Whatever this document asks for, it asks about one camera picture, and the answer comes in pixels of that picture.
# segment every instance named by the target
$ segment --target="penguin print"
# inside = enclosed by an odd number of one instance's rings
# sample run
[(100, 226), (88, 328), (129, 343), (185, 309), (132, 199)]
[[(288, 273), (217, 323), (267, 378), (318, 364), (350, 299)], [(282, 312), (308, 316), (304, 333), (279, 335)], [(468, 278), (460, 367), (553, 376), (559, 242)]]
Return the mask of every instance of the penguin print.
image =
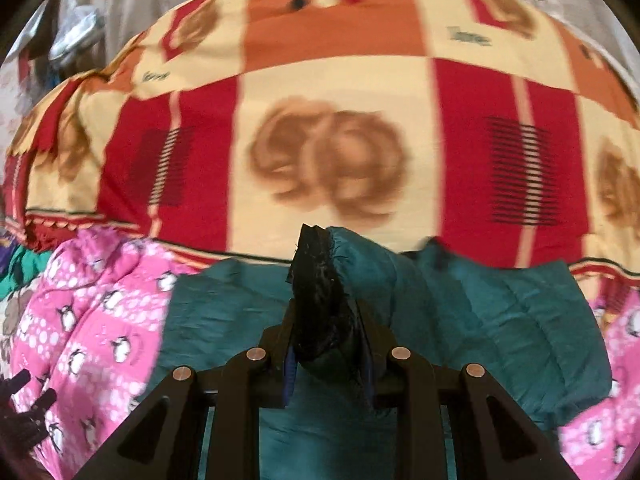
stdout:
[(134, 249), (137, 249), (137, 250), (145, 248), (145, 243), (142, 240), (140, 240), (139, 238), (136, 238), (135, 240), (131, 240), (128, 243), (129, 243), (129, 245), (131, 247), (133, 247)]
[(84, 439), (89, 450), (94, 453), (98, 449), (98, 436), (95, 431), (95, 415), (80, 421), (82, 430), (84, 431)]
[(127, 411), (129, 413), (131, 413), (133, 410), (135, 410), (138, 405), (140, 404), (140, 402), (136, 399), (129, 399), (129, 403), (127, 405)]
[(76, 314), (71, 308), (71, 305), (65, 305), (62, 308), (58, 308), (57, 311), (58, 314), (60, 314), (60, 325), (62, 325), (62, 330), (65, 332), (71, 332), (77, 322)]
[(86, 355), (80, 349), (71, 352), (68, 361), (69, 373), (71, 375), (77, 376), (80, 373), (80, 368), (82, 368), (82, 364), (84, 364), (85, 357)]
[(64, 435), (62, 434), (60, 425), (57, 422), (52, 422), (49, 425), (49, 437), (51, 439), (51, 443), (53, 444), (53, 449), (56, 450), (56, 453), (62, 455)]
[(104, 260), (102, 258), (97, 258), (90, 261), (89, 266), (94, 270), (94, 272), (102, 272), (104, 270)]
[(47, 382), (49, 381), (50, 377), (51, 377), (51, 375), (50, 375), (50, 373), (48, 371), (44, 372), (42, 374), (42, 377), (36, 377), (36, 380), (40, 383), (40, 386), (42, 387), (43, 391), (46, 389), (45, 388), (45, 384), (47, 384)]
[(625, 447), (621, 444), (616, 444), (616, 449), (613, 452), (613, 463), (618, 465), (622, 464), (625, 459)]
[(131, 354), (131, 341), (126, 336), (120, 336), (115, 341), (111, 341), (113, 347), (113, 360), (123, 363)]
[(587, 430), (587, 442), (590, 446), (599, 446), (604, 442), (601, 420), (594, 420), (589, 424), (589, 429)]
[(121, 290), (112, 290), (102, 297), (102, 308), (107, 312), (113, 312), (116, 305), (124, 298)]
[(178, 280), (178, 277), (172, 272), (163, 272), (162, 275), (156, 279), (158, 283), (158, 290), (160, 292), (169, 292), (170, 290), (174, 290), (175, 282)]
[(600, 323), (602, 322), (602, 316), (604, 316), (604, 313), (605, 308), (603, 306), (599, 306), (593, 309), (593, 316), (595, 317), (598, 326), (600, 326)]
[(617, 380), (613, 379), (611, 381), (611, 389), (609, 391), (609, 397), (611, 399), (615, 399), (617, 396), (619, 396), (619, 394), (620, 394), (620, 383)]
[(626, 322), (626, 332), (633, 337), (640, 337), (640, 310), (635, 310)]

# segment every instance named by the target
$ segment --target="green fabric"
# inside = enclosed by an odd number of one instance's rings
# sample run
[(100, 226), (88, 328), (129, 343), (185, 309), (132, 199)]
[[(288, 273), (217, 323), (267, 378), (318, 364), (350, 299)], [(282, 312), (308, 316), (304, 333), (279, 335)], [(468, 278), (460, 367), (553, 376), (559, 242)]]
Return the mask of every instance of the green fabric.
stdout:
[[(608, 394), (604, 343), (563, 264), (487, 269), (433, 243), (412, 260), (344, 229), (330, 233), (345, 291), (367, 301), (400, 344), (435, 364), (486, 365), (543, 430)], [(178, 365), (218, 366), (254, 346), (282, 320), (291, 297), (286, 275), (284, 267), (227, 260), (181, 276), (149, 389)], [(344, 366), (340, 358), (327, 362)], [(299, 367), (287, 409), (261, 410), (263, 479), (393, 477), (395, 414), (369, 412), (340, 381), (345, 370), (330, 375), (332, 384)]]
[(0, 301), (14, 290), (31, 283), (31, 280), (47, 266), (50, 256), (51, 251), (37, 254), (23, 246), (18, 246), (0, 278)]

